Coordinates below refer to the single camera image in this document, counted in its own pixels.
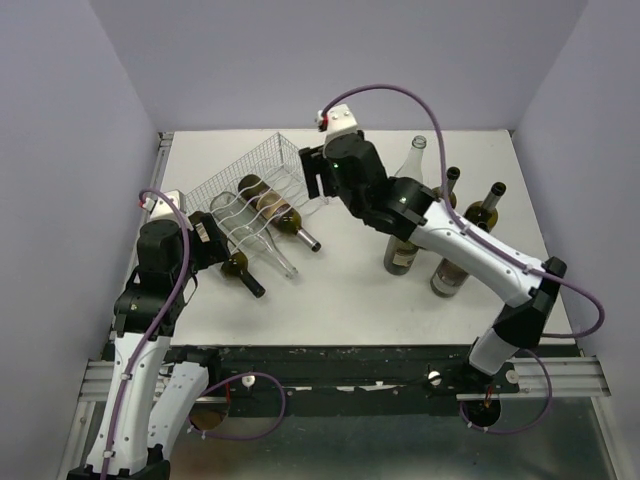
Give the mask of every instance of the cable clip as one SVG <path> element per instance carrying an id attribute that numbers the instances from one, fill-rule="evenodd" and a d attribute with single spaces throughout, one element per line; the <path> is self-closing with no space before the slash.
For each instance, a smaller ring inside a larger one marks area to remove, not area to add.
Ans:
<path id="1" fill-rule="evenodd" d="M 151 213 L 151 211 L 153 210 L 153 207 L 156 206 L 156 201 L 149 197 L 145 197 L 144 202 L 141 201 L 139 205 L 140 205 L 140 208 Z"/>

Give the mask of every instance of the clear glass bottle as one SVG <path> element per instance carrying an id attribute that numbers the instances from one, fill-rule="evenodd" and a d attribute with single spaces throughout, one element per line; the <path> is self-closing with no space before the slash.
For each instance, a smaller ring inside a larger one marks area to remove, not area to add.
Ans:
<path id="1" fill-rule="evenodd" d="M 411 148 L 406 160 L 394 175 L 395 177 L 409 177 L 424 182 L 422 176 L 422 157 L 427 146 L 427 139 L 416 135 L 411 141 Z M 418 255 L 419 248 L 411 242 L 403 242 L 391 235 L 384 253 L 383 265 L 392 275 L 404 275 L 409 271 Z"/>
<path id="2" fill-rule="evenodd" d="M 264 218 L 252 211 L 233 193 L 222 192 L 211 201 L 209 208 L 220 229 L 234 244 L 255 253 L 266 252 L 267 257 L 275 261 L 287 278 L 298 275 L 296 267 L 273 241 Z"/>

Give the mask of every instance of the metal floor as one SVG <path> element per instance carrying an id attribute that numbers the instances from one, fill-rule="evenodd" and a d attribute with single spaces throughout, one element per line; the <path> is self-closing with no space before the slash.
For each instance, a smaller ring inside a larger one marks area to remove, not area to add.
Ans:
<path id="1" fill-rule="evenodd" d="M 496 427 L 530 421 L 542 401 L 503 402 Z M 267 419 L 227 419 L 226 432 L 257 432 Z M 590 399 L 558 399 L 543 423 L 520 435 L 493 436 L 459 418 L 286 418 L 255 442 L 202 440 L 183 433 L 172 480 L 613 480 Z"/>

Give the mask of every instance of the lavender wall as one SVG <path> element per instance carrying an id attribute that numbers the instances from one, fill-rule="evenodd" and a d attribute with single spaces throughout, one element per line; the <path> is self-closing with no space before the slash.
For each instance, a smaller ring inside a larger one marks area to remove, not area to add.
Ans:
<path id="1" fill-rule="evenodd" d="M 583 345 L 603 363 L 631 452 L 640 452 L 638 19 L 637 1 L 591 0 L 514 137 L 549 249 L 607 308 Z M 574 327 L 594 321 L 587 302 L 564 299 Z"/>
<path id="2" fill-rule="evenodd" d="M 0 478 L 50 480 L 157 135 L 86 0 L 0 6 Z"/>
<path id="3" fill-rule="evenodd" d="M 309 127 L 364 83 L 415 89 L 447 128 L 513 128 L 586 0 L 91 0 L 162 130 Z M 352 101 L 421 128 L 409 100 Z"/>

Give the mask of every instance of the white table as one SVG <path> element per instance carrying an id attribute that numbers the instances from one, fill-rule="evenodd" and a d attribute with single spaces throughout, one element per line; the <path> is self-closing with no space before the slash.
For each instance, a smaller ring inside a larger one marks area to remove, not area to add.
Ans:
<path id="1" fill-rule="evenodd" d="M 275 132 L 176 133 L 162 189 L 191 191 Z M 299 147 L 322 142 L 322 135 L 313 130 L 280 132 Z M 376 145 L 387 172 L 392 174 L 404 161 L 416 134 L 428 139 L 423 170 L 425 183 L 435 186 L 439 183 L 439 164 L 432 132 L 366 131 L 366 138 Z M 448 165 L 456 165 L 462 172 L 455 190 L 458 210 L 464 211 L 471 202 L 483 199 L 495 181 L 503 181 L 507 193 L 498 205 L 500 219 L 493 234 L 520 251 L 546 259 L 549 255 L 509 134 L 445 132 L 445 145 Z M 388 237 L 351 217 L 339 199 L 305 219 L 305 228 L 322 243 L 322 250 L 314 254 L 296 239 L 278 239 L 300 275 L 296 281 L 289 281 L 259 259 L 253 262 L 252 273 L 267 289 L 259 300 L 239 283 L 227 282 L 216 272 L 202 272 L 200 287 L 180 317 L 173 343 L 469 344 L 486 330 L 502 307 L 500 299 L 475 278 L 470 278 L 452 299 L 434 295 L 428 280 L 440 258 L 433 252 L 420 252 L 407 275 L 391 276 L 382 266 Z M 560 298 L 546 330 L 570 332 Z"/>

